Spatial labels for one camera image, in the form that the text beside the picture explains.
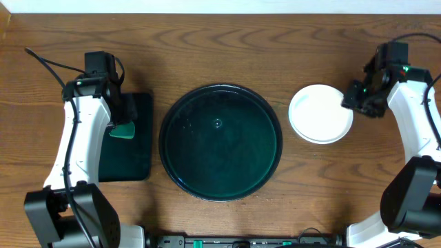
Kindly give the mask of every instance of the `wood grain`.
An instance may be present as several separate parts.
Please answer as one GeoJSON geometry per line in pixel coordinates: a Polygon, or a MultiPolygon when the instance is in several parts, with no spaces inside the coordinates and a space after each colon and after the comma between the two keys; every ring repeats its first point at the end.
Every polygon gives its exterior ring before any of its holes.
{"type": "MultiPolygon", "coordinates": [[[[391,112],[382,119],[356,114],[342,140],[308,143],[289,124],[292,96],[314,83],[345,90],[350,80],[363,77],[361,68],[379,43],[408,32],[441,35],[440,21],[418,15],[13,15],[0,47],[2,247],[38,245],[23,200],[43,185],[63,128],[61,89],[23,47],[80,68],[84,52],[111,52],[126,68],[124,92],[153,93],[152,175],[141,182],[100,185],[123,223],[145,225],[155,234],[295,236],[306,227],[341,232],[378,211],[383,190],[404,165],[404,152],[391,112]],[[215,82],[262,95],[284,135],[271,180],[229,203],[183,192],[158,154],[159,127],[171,105],[215,82]]],[[[410,44],[410,62],[438,73],[438,44],[418,38],[410,44]]],[[[65,80],[76,76],[57,72],[65,80]]],[[[420,243],[439,247],[441,239],[420,243]]]]}
{"type": "Polygon", "coordinates": [[[10,17],[9,11],[0,3],[0,44],[6,38],[6,29],[8,28],[10,17]]]}

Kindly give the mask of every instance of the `green object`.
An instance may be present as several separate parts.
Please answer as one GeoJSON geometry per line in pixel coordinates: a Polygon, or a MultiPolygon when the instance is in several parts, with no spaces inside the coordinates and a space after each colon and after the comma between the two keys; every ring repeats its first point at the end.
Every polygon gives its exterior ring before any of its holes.
{"type": "Polygon", "coordinates": [[[110,131],[109,135],[115,138],[133,139],[135,136],[135,124],[133,124],[133,121],[130,121],[127,124],[119,125],[110,131]]]}
{"type": "Polygon", "coordinates": [[[202,240],[195,240],[195,241],[193,241],[193,248],[203,248],[202,240]]]}
{"type": "Polygon", "coordinates": [[[129,125],[124,127],[125,138],[112,136],[114,130],[105,131],[99,161],[100,182],[144,180],[150,174],[153,101],[144,93],[133,94],[133,99],[138,113],[133,121],[135,133],[132,139],[127,139],[132,129],[129,125]]]}
{"type": "Polygon", "coordinates": [[[209,85],[177,101],[159,136],[164,168],[182,189],[215,201],[243,198],[274,173],[282,132],[269,104],[235,85],[209,85]]]}

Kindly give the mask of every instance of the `wire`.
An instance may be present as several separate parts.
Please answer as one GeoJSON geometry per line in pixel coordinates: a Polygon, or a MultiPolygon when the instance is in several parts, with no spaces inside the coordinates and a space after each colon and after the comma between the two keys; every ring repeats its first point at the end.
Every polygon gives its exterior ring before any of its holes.
{"type": "Polygon", "coordinates": [[[423,33],[423,32],[416,32],[416,33],[410,33],[410,34],[404,34],[404,35],[400,35],[398,37],[395,37],[391,40],[391,42],[396,42],[399,41],[401,39],[405,39],[405,38],[409,38],[409,37],[428,37],[431,39],[436,40],[437,42],[441,43],[441,39],[433,34],[427,34],[427,33],[423,33]]]}
{"type": "Polygon", "coordinates": [[[440,80],[441,74],[439,74],[433,81],[427,86],[426,91],[424,91],[424,98],[422,100],[424,104],[424,109],[426,110],[427,119],[429,120],[430,127],[432,128],[433,134],[435,135],[436,141],[438,142],[438,147],[441,147],[441,136],[436,128],[435,122],[433,121],[432,114],[429,109],[429,91],[435,85],[436,81],[440,80]]]}
{"type": "MultiPolygon", "coordinates": [[[[46,63],[47,60],[41,58],[40,56],[38,56],[35,52],[33,52],[29,48],[25,48],[25,52],[27,52],[28,54],[30,54],[31,56],[36,58],[55,77],[55,79],[61,85],[63,90],[66,89],[66,86],[63,83],[63,81],[60,79],[60,77],[46,63]]],[[[73,197],[72,192],[70,191],[70,187],[69,187],[69,174],[70,174],[70,171],[69,171],[69,166],[70,166],[69,161],[70,161],[70,155],[72,153],[72,147],[74,145],[74,139],[75,139],[76,129],[77,129],[78,123],[79,123],[79,118],[78,118],[78,111],[76,109],[76,105],[75,105],[75,102],[74,102],[72,96],[68,96],[68,100],[69,100],[70,104],[72,105],[72,111],[74,112],[74,119],[73,119],[72,132],[70,133],[68,148],[66,149],[66,155],[65,155],[65,159],[64,159],[64,166],[63,166],[64,189],[65,189],[66,198],[68,199],[70,208],[72,209],[72,212],[74,213],[74,217],[75,217],[76,221],[78,222],[78,225],[80,226],[81,231],[83,231],[84,236],[86,237],[86,239],[89,242],[89,245],[92,248],[96,248],[96,245],[95,245],[95,243],[94,243],[94,241],[92,239],[92,236],[90,235],[90,232],[88,231],[88,229],[85,226],[85,223],[84,223],[81,215],[78,212],[78,209],[76,207],[76,202],[74,201],[74,197],[73,197]]]]}
{"type": "Polygon", "coordinates": [[[329,240],[328,240],[327,238],[325,238],[325,236],[324,236],[320,231],[318,231],[318,229],[316,229],[316,228],[314,228],[314,227],[308,227],[308,228],[306,228],[305,230],[302,231],[302,233],[297,237],[297,243],[298,243],[298,244],[300,244],[300,238],[302,238],[303,234],[304,234],[306,231],[309,231],[309,230],[317,231],[317,232],[322,236],[322,238],[325,240],[326,245],[329,245],[329,240]]]}
{"type": "Polygon", "coordinates": [[[398,241],[401,245],[407,246],[407,245],[413,245],[415,248],[424,248],[421,245],[415,243],[412,240],[409,240],[408,238],[399,238],[398,241]]]}
{"type": "Polygon", "coordinates": [[[54,76],[54,78],[58,81],[60,86],[63,88],[63,90],[66,89],[66,85],[64,85],[63,81],[60,79],[60,77],[54,72],[54,70],[40,57],[38,56],[34,51],[32,51],[29,48],[25,48],[25,52],[28,53],[30,56],[33,56],[36,60],[38,60],[48,71],[54,76]]]}
{"type": "MultiPolygon", "coordinates": [[[[418,37],[418,36],[428,37],[430,39],[437,41],[438,43],[441,43],[441,38],[439,38],[433,34],[427,34],[427,33],[423,33],[423,32],[416,32],[416,33],[400,35],[400,36],[392,39],[391,42],[396,42],[396,41],[399,41],[401,39],[405,39],[408,37],[418,37]]],[[[439,74],[434,80],[432,80],[431,83],[429,83],[427,85],[427,88],[424,91],[424,98],[422,101],[422,103],[424,104],[424,109],[426,110],[427,119],[429,120],[429,124],[431,126],[433,135],[435,136],[436,142],[438,143],[438,149],[441,147],[441,136],[440,136],[438,129],[436,128],[435,122],[433,121],[432,113],[430,113],[428,96],[429,96],[430,89],[435,85],[436,81],[438,81],[440,78],[441,78],[441,74],[439,74]]]]}
{"type": "Polygon", "coordinates": [[[121,86],[121,84],[123,84],[123,82],[124,82],[124,76],[125,76],[124,66],[123,66],[123,64],[121,63],[121,61],[118,58],[115,57],[115,60],[116,60],[116,62],[118,62],[119,67],[123,71],[121,73],[121,76],[119,77],[119,80],[118,80],[118,84],[121,86]]]}
{"type": "Polygon", "coordinates": [[[81,73],[85,74],[85,71],[83,71],[81,69],[70,67],[70,66],[67,66],[67,65],[62,65],[60,63],[57,63],[57,62],[54,62],[54,61],[50,61],[49,59],[45,59],[45,58],[41,58],[41,59],[43,59],[46,63],[52,64],[52,65],[55,65],[55,66],[59,66],[61,68],[69,69],[69,70],[75,70],[77,72],[81,72],[81,73]]]}

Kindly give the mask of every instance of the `dark green plate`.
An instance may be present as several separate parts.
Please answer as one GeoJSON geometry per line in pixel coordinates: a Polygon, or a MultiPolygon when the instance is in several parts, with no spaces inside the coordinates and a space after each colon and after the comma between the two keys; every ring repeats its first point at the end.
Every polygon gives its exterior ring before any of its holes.
{"type": "Polygon", "coordinates": [[[248,196],[262,187],[282,154],[282,131],[271,106],[237,85],[198,88],[167,113],[159,135],[165,170],[205,200],[248,196]]]}

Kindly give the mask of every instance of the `green connector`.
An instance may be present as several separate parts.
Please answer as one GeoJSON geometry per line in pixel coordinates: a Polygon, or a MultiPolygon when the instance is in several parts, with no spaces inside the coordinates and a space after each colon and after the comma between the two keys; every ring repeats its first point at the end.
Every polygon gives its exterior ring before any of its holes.
{"type": "Polygon", "coordinates": [[[203,248],[202,240],[195,240],[193,242],[193,248],[203,248]]]}

